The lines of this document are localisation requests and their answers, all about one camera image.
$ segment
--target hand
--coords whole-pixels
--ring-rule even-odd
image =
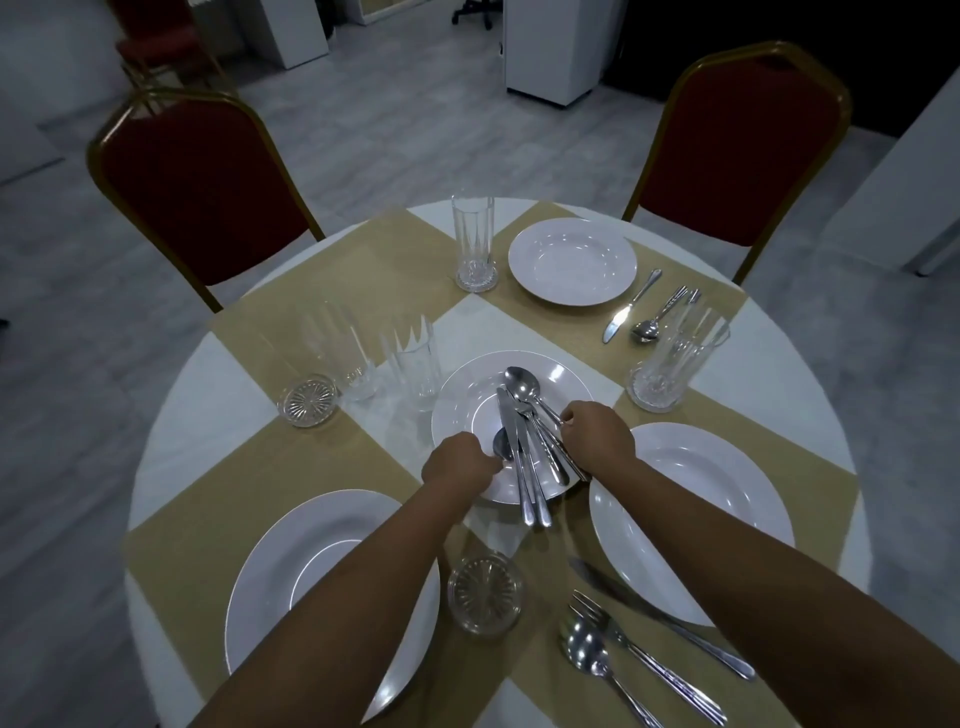
[[[490,487],[493,476],[503,470],[503,461],[480,449],[480,441],[472,432],[450,435],[430,453],[420,476],[423,484],[435,480],[466,489],[470,499]]]
[[[575,400],[560,418],[564,421],[560,429],[564,445],[584,470],[597,475],[635,457],[634,436],[606,404]]]

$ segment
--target knife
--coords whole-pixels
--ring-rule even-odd
[[[650,288],[654,283],[660,280],[660,276],[663,275],[663,271],[660,268],[655,269],[650,273],[650,277],[647,279],[647,282],[643,284],[643,287],[636,292],[636,295],[630,299],[630,302],[627,303],[623,308],[613,314],[612,320],[607,324],[607,327],[603,332],[603,343],[608,343],[613,339],[613,335],[616,333],[616,330],[620,328],[620,325],[627,320],[627,317],[630,316],[630,309],[634,307],[634,303],[640,300],[640,296],[647,292],[647,289]]]
[[[632,592],[629,587],[626,587],[615,579],[610,578],[596,567],[591,566],[583,559],[578,559],[576,556],[568,557],[567,562],[574,571],[580,574],[584,581],[586,581],[597,591],[602,592],[612,599],[616,599],[618,602],[625,604],[635,612],[638,612],[645,617],[649,617],[654,621],[658,621],[663,626],[672,629],[685,640],[696,644],[708,655],[723,663],[744,680],[753,680],[756,678],[756,670],[754,670],[749,663],[741,660],[735,655],[731,655],[730,652],[718,647],[716,644],[708,642],[700,635],[694,634],[684,627],[679,621],[655,607],[642,596]]]
[[[537,522],[534,516],[534,505],[530,502],[530,492],[527,490],[527,481],[523,474],[523,465],[520,460],[520,443],[516,436],[517,418],[519,415],[514,409],[512,398],[505,387],[496,388],[496,401],[500,407],[500,422],[507,433],[507,442],[510,443],[510,452],[514,456],[514,471],[516,472],[516,490],[520,494],[520,509],[523,512],[523,522],[533,525]]]
[[[529,465],[530,473],[533,475],[530,481],[532,481],[533,485],[534,502],[537,505],[537,520],[541,526],[549,528],[553,525],[553,519],[550,517],[550,509],[546,507],[546,496],[543,494],[540,476],[537,473],[537,467],[534,465],[533,450],[530,448],[530,430],[527,428],[526,419],[521,417],[520,413],[516,411],[516,406],[514,407],[514,415],[516,417],[516,438],[520,442],[520,449],[523,451],[523,454],[526,455],[526,459],[523,461],[523,479],[527,479],[526,470],[527,465]]]

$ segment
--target tiled floor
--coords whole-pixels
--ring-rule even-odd
[[[461,184],[618,215],[660,105],[602,86],[566,110],[508,95],[499,33],[476,18],[451,26],[455,4],[342,28],[329,57],[243,85],[324,229]],[[150,423],[209,314],[87,176],[83,144],[103,117],[52,128],[67,160],[0,188],[0,315],[13,321],[0,333],[5,726],[153,724],[119,543]],[[817,245],[891,144],[851,131],[747,289],[847,429],[874,538],[873,593],[960,658],[960,260],[917,279]],[[735,270],[738,251],[637,221]],[[276,264],[217,294],[235,299]]]

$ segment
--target office chair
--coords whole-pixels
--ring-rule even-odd
[[[460,22],[461,15],[483,14],[483,26],[487,30],[493,27],[493,21],[490,20],[491,12],[503,12],[503,0],[465,0],[464,6],[453,12],[450,22],[456,25]]]

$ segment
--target spoon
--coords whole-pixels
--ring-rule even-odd
[[[514,399],[526,402],[527,404],[539,404],[547,417],[553,420],[553,424],[562,427],[564,421],[560,415],[553,411],[549,404],[543,401],[540,396],[540,382],[534,376],[533,372],[528,372],[522,367],[507,367],[503,373],[506,379],[507,391],[514,396]]]
[[[647,728],[663,728],[662,723],[644,708],[639,700],[632,697],[613,675],[610,655],[604,649],[600,631],[593,628],[572,605],[569,608],[575,617],[560,628],[560,651],[566,659],[581,672],[603,678],[641,724]]]
[[[639,324],[631,328],[630,335],[633,337],[634,341],[637,341],[640,344],[649,344],[651,341],[657,341],[657,337],[660,336],[660,319],[666,315],[667,311],[676,305],[677,301],[686,295],[688,290],[690,289],[685,285],[682,285],[677,289],[673,296],[667,299],[667,302],[663,305],[663,308],[660,309],[660,312],[656,316],[654,316],[652,319],[641,321]]]

